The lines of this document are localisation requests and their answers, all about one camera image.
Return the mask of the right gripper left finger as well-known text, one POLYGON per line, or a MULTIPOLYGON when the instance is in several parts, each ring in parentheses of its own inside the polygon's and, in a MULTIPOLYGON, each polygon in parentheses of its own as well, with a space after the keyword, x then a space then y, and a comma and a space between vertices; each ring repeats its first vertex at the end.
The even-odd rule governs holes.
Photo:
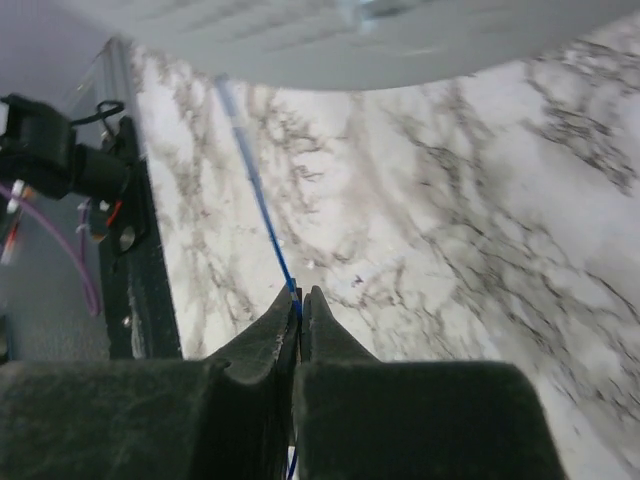
POLYGON ((200 360, 12 361, 5 479, 281 479, 298 323, 289 291, 200 360))

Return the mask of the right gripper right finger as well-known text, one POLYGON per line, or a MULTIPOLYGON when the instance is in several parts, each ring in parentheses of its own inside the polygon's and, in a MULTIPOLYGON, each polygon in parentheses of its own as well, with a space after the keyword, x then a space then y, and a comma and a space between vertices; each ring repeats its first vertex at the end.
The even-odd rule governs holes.
POLYGON ((304 300, 294 422, 303 479, 562 479, 539 396, 500 361, 384 362, 304 300))

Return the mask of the grey plastic cable spool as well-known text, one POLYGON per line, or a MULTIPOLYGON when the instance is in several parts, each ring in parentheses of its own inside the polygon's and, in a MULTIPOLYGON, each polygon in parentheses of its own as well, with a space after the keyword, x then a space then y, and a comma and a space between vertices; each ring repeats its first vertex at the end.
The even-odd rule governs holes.
POLYGON ((635 1, 118 1, 122 32, 213 73, 310 90, 426 83, 525 57, 635 1))

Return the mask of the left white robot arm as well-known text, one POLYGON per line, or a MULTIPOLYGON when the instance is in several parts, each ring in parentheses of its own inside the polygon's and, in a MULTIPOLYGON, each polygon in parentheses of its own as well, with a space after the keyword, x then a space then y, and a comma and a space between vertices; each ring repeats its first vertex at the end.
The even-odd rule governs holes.
POLYGON ((124 111, 124 103, 105 100, 96 113, 71 120, 54 107, 18 94, 1 98, 7 110, 1 134, 1 179, 21 180, 39 193, 59 200, 69 193, 115 202, 131 181, 132 169, 115 149, 99 150, 77 140, 77 128, 104 123, 124 111))

